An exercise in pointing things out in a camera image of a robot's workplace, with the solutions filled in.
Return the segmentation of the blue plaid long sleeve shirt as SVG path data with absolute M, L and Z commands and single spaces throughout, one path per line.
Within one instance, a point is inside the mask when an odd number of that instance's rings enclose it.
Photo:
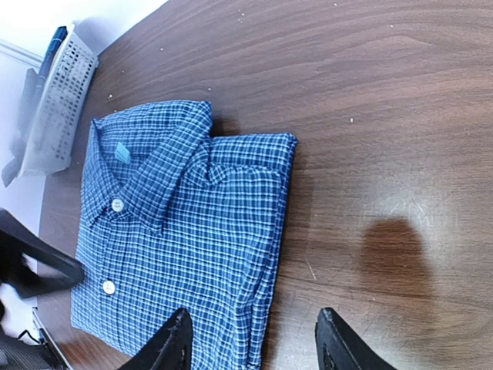
M 189 100 L 91 122 L 71 323 L 133 356 L 185 308 L 194 369 L 258 369 L 297 138 L 212 126 Z

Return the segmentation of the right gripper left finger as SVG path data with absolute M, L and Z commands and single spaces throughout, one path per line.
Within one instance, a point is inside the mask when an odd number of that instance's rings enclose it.
M 192 343 L 192 319 L 185 308 L 178 308 L 119 370 L 190 370 Z

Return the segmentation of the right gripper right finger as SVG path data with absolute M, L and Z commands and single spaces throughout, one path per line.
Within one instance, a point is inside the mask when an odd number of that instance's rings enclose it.
M 396 370 L 375 353 L 333 308 L 319 311 L 315 341 L 319 369 Z

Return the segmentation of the white plastic laundry basket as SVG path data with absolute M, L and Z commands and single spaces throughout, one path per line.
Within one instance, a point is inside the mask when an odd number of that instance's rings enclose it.
M 47 176 L 71 163 L 75 132 L 99 60 L 74 25 L 66 28 L 68 35 L 55 54 L 49 75 L 42 78 L 42 87 L 35 92 L 20 177 Z

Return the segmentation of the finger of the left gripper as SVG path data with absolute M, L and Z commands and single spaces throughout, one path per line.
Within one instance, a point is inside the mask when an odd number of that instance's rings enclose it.
M 59 272 L 36 274 L 25 262 L 27 255 Z M 36 237 L 7 210 L 1 211 L 1 282 L 12 286 L 20 298 L 66 291 L 85 280 L 83 265 Z

